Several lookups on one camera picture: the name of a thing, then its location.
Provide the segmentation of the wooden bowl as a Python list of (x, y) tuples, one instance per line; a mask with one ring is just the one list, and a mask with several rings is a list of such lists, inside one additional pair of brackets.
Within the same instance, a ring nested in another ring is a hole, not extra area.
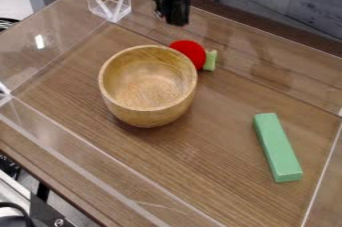
[(97, 76), (104, 103), (124, 123), (152, 128), (173, 122), (193, 100), (197, 72), (191, 60), (160, 45), (118, 51)]

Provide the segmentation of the clear acrylic tray wall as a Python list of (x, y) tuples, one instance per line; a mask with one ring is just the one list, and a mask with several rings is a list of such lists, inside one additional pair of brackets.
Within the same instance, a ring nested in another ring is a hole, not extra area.
[(224, 227), (84, 136), (2, 91), (0, 152), (105, 227)]

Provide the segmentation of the green rectangular block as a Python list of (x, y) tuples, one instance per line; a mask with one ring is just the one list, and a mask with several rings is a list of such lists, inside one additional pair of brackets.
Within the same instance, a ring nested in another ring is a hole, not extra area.
[(253, 116), (252, 124), (273, 181), (276, 183), (299, 181), (303, 170), (277, 115), (259, 113)]

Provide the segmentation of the black metal bracket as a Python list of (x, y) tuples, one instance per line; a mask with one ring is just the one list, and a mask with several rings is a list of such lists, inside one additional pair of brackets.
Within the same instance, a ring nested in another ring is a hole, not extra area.
[(34, 194), (30, 195), (29, 217), (33, 227), (76, 227)]

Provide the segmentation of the clear acrylic corner bracket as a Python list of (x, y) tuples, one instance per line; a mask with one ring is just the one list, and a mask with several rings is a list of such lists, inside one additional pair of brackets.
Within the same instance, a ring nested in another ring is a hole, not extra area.
[(131, 13), (131, 0), (86, 0), (89, 12), (112, 23)]

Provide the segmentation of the red plush fruit green leaf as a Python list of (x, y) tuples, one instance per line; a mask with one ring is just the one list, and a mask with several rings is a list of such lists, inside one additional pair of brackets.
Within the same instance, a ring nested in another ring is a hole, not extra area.
[(181, 52), (191, 60), (197, 70), (213, 71), (216, 67), (217, 51), (205, 50), (204, 47), (191, 40), (177, 40), (169, 47)]

